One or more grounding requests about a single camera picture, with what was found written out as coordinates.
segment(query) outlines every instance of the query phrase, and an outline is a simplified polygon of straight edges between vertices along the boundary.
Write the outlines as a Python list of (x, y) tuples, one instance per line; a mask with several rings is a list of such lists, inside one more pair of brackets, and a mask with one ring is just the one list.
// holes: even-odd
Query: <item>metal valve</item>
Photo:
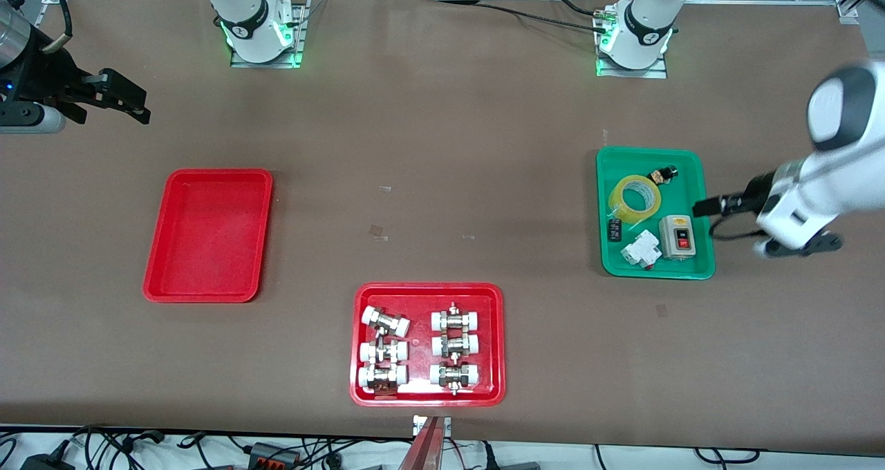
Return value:
[(392, 339), (389, 344), (384, 343), (383, 337), (378, 337), (370, 343), (360, 344), (360, 361), (380, 363), (390, 360), (394, 364), (409, 358), (409, 343)]
[(476, 334), (449, 338), (449, 335), (444, 332), (442, 337), (432, 337), (430, 344), (434, 356), (449, 357), (455, 363), (458, 363), (462, 356), (469, 356), (480, 351), (480, 339)]
[(458, 306), (452, 303), (446, 312), (430, 313), (430, 328), (434, 332), (446, 331), (450, 328), (460, 328), (466, 335), (467, 332), (476, 331), (476, 318), (476, 312), (473, 312), (473, 310), (467, 314), (462, 314)]
[(480, 372), (476, 365), (446, 366), (445, 363), (430, 365), (430, 383), (448, 387), (452, 395), (456, 395), (458, 389), (480, 383)]
[(377, 330), (381, 335), (387, 335), (392, 332), (397, 337), (405, 337), (405, 334), (409, 331), (410, 324), (408, 319), (402, 318), (400, 315), (390, 316), (373, 306), (366, 306), (366, 310), (363, 311), (362, 321), (364, 324)]
[(383, 391), (383, 389), (392, 389), (397, 385), (408, 383), (409, 376), (405, 365), (391, 365), (389, 368), (370, 365), (360, 366), (357, 380), (360, 382), (360, 387)]

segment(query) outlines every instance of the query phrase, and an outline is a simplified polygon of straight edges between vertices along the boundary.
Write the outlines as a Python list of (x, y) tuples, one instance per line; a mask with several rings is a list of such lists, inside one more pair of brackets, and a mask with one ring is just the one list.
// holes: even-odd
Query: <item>roll of tape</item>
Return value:
[[(636, 211), (636, 209), (630, 207), (624, 200), (624, 190), (633, 190), (633, 192), (642, 196), (645, 209)], [(616, 218), (630, 225), (635, 225), (651, 218), (658, 212), (658, 209), (661, 208), (661, 192), (654, 181), (638, 174), (631, 174), (624, 177), (623, 180), (614, 186), (614, 190), (611, 190), (609, 208), (611, 209), (611, 214)]]

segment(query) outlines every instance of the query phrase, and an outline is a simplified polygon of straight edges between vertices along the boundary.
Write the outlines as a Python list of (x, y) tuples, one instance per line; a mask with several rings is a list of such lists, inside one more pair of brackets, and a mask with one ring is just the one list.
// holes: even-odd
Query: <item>red tray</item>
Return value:
[[(455, 302), (463, 312), (477, 312), (480, 352), (465, 357), (478, 366), (480, 382), (458, 395), (430, 383), (430, 365), (442, 359), (433, 357), (430, 338), (439, 332), (430, 329), (430, 313), (449, 309)], [(411, 320), (405, 340), (409, 343), (409, 382), (395, 395), (374, 395), (357, 384), (360, 343), (375, 337), (375, 331), (363, 325), (366, 306), (381, 308), (388, 314), (401, 314)], [(505, 395), (503, 361), (503, 295), (490, 283), (367, 283), (357, 291), (353, 309), (351, 339), (351, 398), (360, 406), (493, 406)]]
[(181, 169), (160, 204), (142, 291), (155, 303), (245, 303), (259, 290), (274, 177)]

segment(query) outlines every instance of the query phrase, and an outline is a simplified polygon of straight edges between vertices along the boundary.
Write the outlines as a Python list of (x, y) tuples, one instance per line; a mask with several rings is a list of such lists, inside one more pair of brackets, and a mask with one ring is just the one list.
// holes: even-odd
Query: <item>white floor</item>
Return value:
[[(24, 433), (14, 435), (17, 447), (9, 461), (3, 465), (6, 469), (20, 468), (25, 458), (34, 454), (49, 454), (67, 435), (63, 433)], [(168, 435), (161, 445), (152, 442), (137, 442), (133, 457), (141, 463), (146, 470), (199, 470), (206, 466), (200, 460), (199, 453), (195, 448), (183, 450), (176, 444), (183, 439), (182, 435)], [(265, 442), (279, 447), (300, 445), (300, 439), (290, 438), (235, 438), (239, 444), (254, 444)], [(98, 449), (100, 438), (92, 437), (91, 450)], [(464, 457), (465, 466), (462, 467), (455, 451), (446, 442), (446, 450), (443, 451), (442, 470), (461, 470), (465, 467), (472, 468), (481, 466), (485, 468), (486, 455), (482, 444), (470, 441), (458, 441), (465, 444), (460, 450)], [(227, 438), (220, 436), (207, 436), (202, 442), (206, 460), (213, 467), (233, 466), (244, 469), (248, 465), (248, 457), (238, 448), (234, 447)], [(517, 464), (534, 461), (543, 469), (556, 470), (588, 470), (601, 468), (595, 459), (593, 446), (577, 444), (524, 444), (524, 442), (492, 442), (496, 459), (499, 464)], [(389, 444), (374, 444), (374, 442), (361, 442), (352, 448), (341, 452), (342, 466), (345, 470), (361, 470), (363, 468), (379, 466), (385, 469), (398, 468), (402, 457), (409, 446), (404, 442), (390, 442)], [(0, 460), (6, 456), (9, 445), (0, 446)], [(643, 470), (717, 470), (718, 466), (706, 464), (699, 460), (690, 449), (682, 448), (650, 448), (635, 446), (602, 446), (601, 452), (604, 463), (609, 470), (636, 469)], [(714, 455), (706, 451), (708, 458)], [(742, 460), (749, 456), (744, 451), (722, 451), (725, 458)], [(82, 447), (76, 444), (68, 446), (64, 461), (73, 464), (78, 470), (88, 468), (84, 458)], [(110, 455), (102, 461), (102, 468), (107, 468)], [(124, 458), (118, 458), (115, 468), (126, 470), (127, 464)], [(731, 464), (729, 468), (740, 470), (815, 470), (844, 468), (847, 470), (885, 469), (885, 458), (808, 455), (795, 453), (762, 453), (754, 463)]]

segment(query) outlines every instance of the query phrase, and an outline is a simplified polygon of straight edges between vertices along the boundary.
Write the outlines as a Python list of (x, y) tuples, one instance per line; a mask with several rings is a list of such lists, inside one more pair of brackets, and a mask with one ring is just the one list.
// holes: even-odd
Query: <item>table surface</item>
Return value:
[[(153, 118), (90, 110), (0, 140), (3, 422), (404, 436), (444, 413), (467, 439), (885, 451), (881, 218), (838, 219), (845, 248), (809, 259), (717, 243), (710, 281), (599, 262), (601, 147), (695, 151), (712, 194), (810, 151), (810, 91), (865, 55), (834, 9), (686, 6), (670, 78), (640, 80), (595, 77), (587, 33), (433, 1), (329, 0), (299, 70), (228, 68), (206, 0), (71, 8), (79, 65), (144, 86)], [(185, 167), (274, 174), (253, 303), (142, 297), (163, 185)], [(499, 285), (505, 400), (352, 403), (367, 281)]]

